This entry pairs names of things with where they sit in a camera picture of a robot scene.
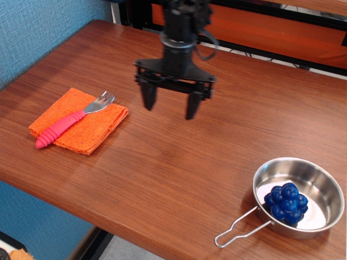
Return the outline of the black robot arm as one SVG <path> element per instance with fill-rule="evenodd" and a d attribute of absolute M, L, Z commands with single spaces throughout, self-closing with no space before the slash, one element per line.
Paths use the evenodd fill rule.
<path fill-rule="evenodd" d="M 140 85 L 143 103 L 151 110 L 157 89 L 163 88 L 188 95 L 186 119 L 194 118 L 201 101 L 213 93 L 216 77 L 193 62 L 198 36 L 203 34 L 215 47 L 218 40 L 205 26 L 210 23 L 209 1 L 163 1 L 165 26 L 160 34 L 163 57 L 136 60 L 136 81 Z"/>

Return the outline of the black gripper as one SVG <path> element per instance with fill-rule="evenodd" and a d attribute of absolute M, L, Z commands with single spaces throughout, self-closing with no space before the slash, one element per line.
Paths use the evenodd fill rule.
<path fill-rule="evenodd" d="M 151 111 L 156 102 L 157 87 L 189 94 L 187 120 L 194 118 L 201 99 L 211 98 L 216 78 L 194 64 L 194 51 L 198 51 L 197 41 L 169 41 L 164 43 L 162 58 L 135 61 L 136 81 L 141 87 L 143 103 L 147 110 Z"/>

